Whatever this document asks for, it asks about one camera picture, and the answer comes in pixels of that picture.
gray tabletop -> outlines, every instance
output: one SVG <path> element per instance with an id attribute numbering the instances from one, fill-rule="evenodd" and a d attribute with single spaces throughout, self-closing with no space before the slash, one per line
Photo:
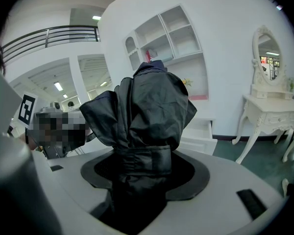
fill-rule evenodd
<path id="1" fill-rule="evenodd" d="M 80 174 L 82 165 L 111 149 L 84 155 L 46 161 L 41 154 L 34 153 L 39 178 L 47 198 L 60 217 L 65 234 L 79 234 L 92 231 L 94 234 L 118 234 L 87 212 L 103 202 L 107 190 L 92 187 Z M 140 234 L 209 234 L 221 235 L 234 232 L 252 222 L 236 192 L 252 189 L 267 208 L 281 203 L 282 197 L 266 182 L 233 161 L 205 155 L 195 151 L 178 151 L 204 163 L 210 171 L 207 187 L 195 198 L 187 201 L 168 202 L 159 216 Z M 48 167 L 60 165 L 63 169 L 52 172 Z M 63 194 L 57 203 L 58 194 Z M 70 212 L 77 220 L 68 217 Z"/>

black baseboard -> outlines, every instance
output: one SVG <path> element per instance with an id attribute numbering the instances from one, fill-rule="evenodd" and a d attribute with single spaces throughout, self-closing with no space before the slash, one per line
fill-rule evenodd
<path id="1" fill-rule="evenodd" d="M 284 140 L 287 138 L 288 135 L 282 135 L 280 140 Z M 213 139 L 223 140 L 223 141 L 232 141 L 236 138 L 236 136 L 223 136 L 223 135 L 212 135 Z M 275 140 L 276 136 L 259 136 L 257 141 L 273 141 Z M 241 136 L 240 141 L 248 141 L 248 136 Z"/>

balcony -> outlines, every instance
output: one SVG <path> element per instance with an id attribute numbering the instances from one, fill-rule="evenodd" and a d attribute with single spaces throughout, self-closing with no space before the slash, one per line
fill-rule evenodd
<path id="1" fill-rule="evenodd" d="M 97 26 L 56 26 L 28 33 L 7 43 L 2 47 L 3 60 L 8 65 L 20 57 L 51 46 L 98 41 L 100 41 L 100 37 Z"/>

open drawer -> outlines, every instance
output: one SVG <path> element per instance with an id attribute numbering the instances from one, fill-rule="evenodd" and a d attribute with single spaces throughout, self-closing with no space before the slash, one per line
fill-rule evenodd
<path id="1" fill-rule="evenodd" d="M 211 121 L 194 118 L 184 129 L 179 147 L 212 155 L 217 142 L 212 138 Z"/>

ornate mirror frame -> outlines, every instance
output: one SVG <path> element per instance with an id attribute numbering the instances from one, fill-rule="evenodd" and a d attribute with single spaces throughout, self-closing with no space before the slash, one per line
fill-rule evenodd
<path id="1" fill-rule="evenodd" d="M 266 26 L 264 25 L 261 26 L 255 32 L 254 38 L 253 38 L 254 58 L 252 59 L 255 73 L 254 73 L 253 84 L 251 86 L 251 94 L 252 96 L 257 98 L 267 98 L 269 95 L 269 97 L 272 96 L 272 97 L 282 97 L 284 99 L 291 99 L 293 96 L 293 93 L 288 92 L 287 90 L 288 78 L 285 74 L 286 66 L 284 65 L 283 55 L 279 45 L 278 45 L 278 48 L 280 53 L 279 55 L 280 67 L 279 67 L 278 76 L 276 77 L 275 80 L 270 80 L 270 78 L 267 77 L 263 71 L 263 67 L 260 61 L 259 49 L 258 49 L 259 37 L 261 35 L 267 35 L 278 44 L 274 35 Z"/>

